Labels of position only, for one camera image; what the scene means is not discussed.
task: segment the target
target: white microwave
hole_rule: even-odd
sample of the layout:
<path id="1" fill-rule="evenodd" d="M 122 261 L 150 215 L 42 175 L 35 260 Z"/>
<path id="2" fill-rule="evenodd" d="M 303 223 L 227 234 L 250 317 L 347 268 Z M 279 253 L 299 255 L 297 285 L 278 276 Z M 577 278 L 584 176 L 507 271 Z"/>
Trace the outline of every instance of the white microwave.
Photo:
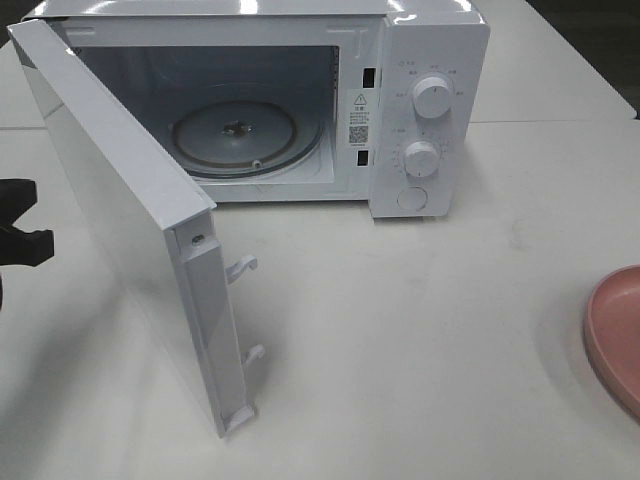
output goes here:
<path id="1" fill-rule="evenodd" d="M 46 0 L 9 32 L 88 222 L 220 435 L 253 415 L 261 350 L 239 352 L 227 287 L 255 259 L 224 268 L 215 202 L 446 214 L 489 37 L 467 0 Z"/>

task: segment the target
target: microwave door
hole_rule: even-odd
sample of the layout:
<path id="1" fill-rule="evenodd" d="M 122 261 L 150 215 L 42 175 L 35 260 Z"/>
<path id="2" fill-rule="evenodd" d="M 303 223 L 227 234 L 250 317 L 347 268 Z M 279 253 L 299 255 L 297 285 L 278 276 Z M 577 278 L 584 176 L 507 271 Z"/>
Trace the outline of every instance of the microwave door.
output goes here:
<path id="1" fill-rule="evenodd" d="M 253 416 L 215 204 L 41 20 L 9 27 L 92 233 L 220 436 Z"/>

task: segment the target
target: floor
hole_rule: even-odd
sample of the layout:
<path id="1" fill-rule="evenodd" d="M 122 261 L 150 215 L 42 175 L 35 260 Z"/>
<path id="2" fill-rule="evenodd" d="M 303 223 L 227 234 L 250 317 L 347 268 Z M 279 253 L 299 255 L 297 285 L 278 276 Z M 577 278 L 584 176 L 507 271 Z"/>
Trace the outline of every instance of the floor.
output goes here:
<path id="1" fill-rule="evenodd" d="M 640 111 L 640 2 L 528 0 Z M 0 0 L 2 26 L 20 20 L 35 0 Z M 8 40 L 0 29 L 0 44 Z"/>

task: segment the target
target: table surface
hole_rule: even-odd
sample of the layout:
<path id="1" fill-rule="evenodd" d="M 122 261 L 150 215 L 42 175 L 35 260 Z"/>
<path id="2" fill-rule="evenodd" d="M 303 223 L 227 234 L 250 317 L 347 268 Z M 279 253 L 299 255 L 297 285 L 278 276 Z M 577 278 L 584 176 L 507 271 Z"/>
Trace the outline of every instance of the table surface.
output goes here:
<path id="1" fill-rule="evenodd" d="M 491 38 L 472 122 L 622 120 L 633 108 L 524 0 L 476 0 Z M 12 47 L 0 49 L 0 128 L 42 127 Z"/>
<path id="2" fill-rule="evenodd" d="M 640 425 L 594 375 L 584 306 L 638 263 L 640 123 L 474 124 L 451 214 L 221 207 L 257 419 L 219 440 L 91 242 L 45 131 L 0 132 L 38 181 L 38 269 L 3 269 L 7 478 L 637 479 Z"/>

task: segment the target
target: timer knob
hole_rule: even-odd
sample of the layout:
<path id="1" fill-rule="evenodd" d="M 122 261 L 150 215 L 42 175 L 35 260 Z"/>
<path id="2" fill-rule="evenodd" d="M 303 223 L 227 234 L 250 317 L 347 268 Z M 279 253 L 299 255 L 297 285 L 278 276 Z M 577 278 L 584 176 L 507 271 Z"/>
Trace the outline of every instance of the timer knob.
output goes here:
<path id="1" fill-rule="evenodd" d="M 404 151 L 404 170 L 412 177 L 433 175 L 440 166 L 440 149 L 429 142 L 414 142 Z"/>
<path id="2" fill-rule="evenodd" d="M 422 118 L 438 118 L 451 108 L 453 88 L 448 78 L 429 75 L 413 87 L 413 107 Z"/>

